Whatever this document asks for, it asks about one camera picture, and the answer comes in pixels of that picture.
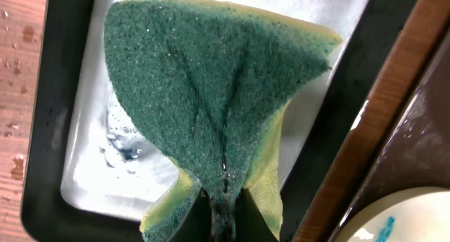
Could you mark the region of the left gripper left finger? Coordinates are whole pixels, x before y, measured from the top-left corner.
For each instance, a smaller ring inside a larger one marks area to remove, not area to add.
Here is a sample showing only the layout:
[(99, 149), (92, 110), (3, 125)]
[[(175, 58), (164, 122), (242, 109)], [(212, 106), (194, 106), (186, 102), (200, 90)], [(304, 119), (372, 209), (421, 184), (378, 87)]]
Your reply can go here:
[(205, 190), (201, 189), (169, 242), (208, 242), (211, 225), (210, 199)]

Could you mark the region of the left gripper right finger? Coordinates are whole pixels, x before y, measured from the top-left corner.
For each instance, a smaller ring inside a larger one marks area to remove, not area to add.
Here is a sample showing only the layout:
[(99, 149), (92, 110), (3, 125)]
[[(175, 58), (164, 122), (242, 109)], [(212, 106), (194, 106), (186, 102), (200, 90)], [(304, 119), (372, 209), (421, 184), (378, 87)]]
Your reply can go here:
[(235, 220), (237, 242), (278, 242), (247, 189), (236, 199)]

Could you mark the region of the green and yellow sponge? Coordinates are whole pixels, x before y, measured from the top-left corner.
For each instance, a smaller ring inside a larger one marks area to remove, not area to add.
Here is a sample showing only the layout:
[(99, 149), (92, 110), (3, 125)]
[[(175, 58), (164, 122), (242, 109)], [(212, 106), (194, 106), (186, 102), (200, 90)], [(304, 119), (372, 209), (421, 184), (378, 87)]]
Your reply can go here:
[(329, 70), (334, 31), (258, 8), (213, 0), (122, 0), (103, 43), (117, 100), (137, 130), (179, 170), (141, 220), (145, 241), (167, 241), (201, 191), (212, 234), (236, 235), (235, 206), (250, 192), (279, 237), (284, 113)]

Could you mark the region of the white plate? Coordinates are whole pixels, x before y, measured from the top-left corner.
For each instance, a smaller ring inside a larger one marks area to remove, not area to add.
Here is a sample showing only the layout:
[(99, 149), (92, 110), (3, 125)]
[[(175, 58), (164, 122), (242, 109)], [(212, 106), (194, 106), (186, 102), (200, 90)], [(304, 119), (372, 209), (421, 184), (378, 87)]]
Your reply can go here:
[(418, 187), (385, 196), (353, 216), (333, 240), (449, 242), (449, 190)]

